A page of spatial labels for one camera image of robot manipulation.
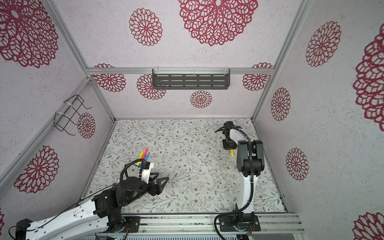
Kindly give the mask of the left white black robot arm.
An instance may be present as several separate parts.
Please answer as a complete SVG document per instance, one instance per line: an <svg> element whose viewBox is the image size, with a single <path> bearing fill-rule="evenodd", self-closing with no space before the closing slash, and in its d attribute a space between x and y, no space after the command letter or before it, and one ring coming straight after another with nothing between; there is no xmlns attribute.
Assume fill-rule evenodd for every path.
<svg viewBox="0 0 384 240"><path fill-rule="evenodd" d="M150 174L148 181L128 177L57 216L35 222L19 221L15 239L74 240L88 234L118 232L127 225L122 208L144 194L161 194L168 181L168 177L160 178L158 173Z"/></svg>

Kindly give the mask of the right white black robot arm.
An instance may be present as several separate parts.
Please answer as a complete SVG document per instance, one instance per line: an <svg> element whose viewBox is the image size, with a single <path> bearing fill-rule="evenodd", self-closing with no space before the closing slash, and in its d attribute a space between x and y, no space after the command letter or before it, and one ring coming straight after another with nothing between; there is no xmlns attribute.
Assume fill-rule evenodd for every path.
<svg viewBox="0 0 384 240"><path fill-rule="evenodd" d="M231 121L225 122L216 132L224 134L225 150L237 151L236 167L243 180L242 196L235 204L235 210L229 215L233 217L235 224L253 222L256 218L254 212L256 183L265 169L263 142L251 140L240 126L235 126Z"/></svg>

